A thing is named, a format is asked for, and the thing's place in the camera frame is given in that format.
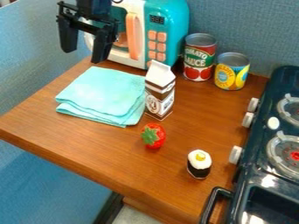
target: wooden table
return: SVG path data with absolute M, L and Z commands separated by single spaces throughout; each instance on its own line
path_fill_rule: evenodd
M 212 188 L 231 188 L 235 167 L 227 159 L 235 144 L 246 141 L 242 118 L 267 79 L 250 75 L 242 90 L 224 91 L 213 80 L 193 82 L 177 73 L 174 112 L 162 122 L 167 139 L 162 149 L 152 151 L 140 138 L 143 125 L 156 121 L 147 115 L 136 126 L 122 129 L 55 112 L 55 95 L 93 65 L 89 60 L 3 115 L 0 137 L 123 194 L 126 203 L 160 221 L 196 223 Z M 98 66 L 145 74 L 110 61 Z M 186 171 L 187 154 L 197 148 L 212 155 L 206 180 L 196 180 Z M 212 222 L 219 213 L 216 209 Z

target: toy milk carton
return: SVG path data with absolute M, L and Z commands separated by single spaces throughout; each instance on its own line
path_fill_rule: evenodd
M 172 112 L 175 99 L 176 76 L 166 66 L 155 60 L 151 61 L 145 76 L 145 113 L 162 121 Z

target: tomato sauce can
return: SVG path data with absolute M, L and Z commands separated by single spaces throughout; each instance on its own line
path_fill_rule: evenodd
M 206 81 L 212 76 L 217 41 L 208 33 L 193 33 L 185 38 L 184 77 Z
M 238 52 L 224 52 L 217 58 L 215 85 L 225 90 L 239 90 L 244 87 L 250 62 L 247 56 Z

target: blue wall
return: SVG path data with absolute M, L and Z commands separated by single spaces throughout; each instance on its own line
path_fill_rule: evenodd
M 61 52 L 55 1 L 0 8 L 0 115 L 89 52 Z M 0 141 L 0 223 L 92 223 L 111 191 Z
M 60 50 L 57 11 L 53 0 L 0 8 L 0 115 L 89 54 L 83 41 L 78 51 Z
M 299 66 L 298 0 L 187 0 L 191 32 L 208 32 L 218 53 L 246 54 L 251 72 L 270 75 L 280 65 Z

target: folded cloth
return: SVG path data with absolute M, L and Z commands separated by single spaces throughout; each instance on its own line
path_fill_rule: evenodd
M 144 111 L 144 77 L 91 67 L 56 96 L 57 112 L 119 127 Z

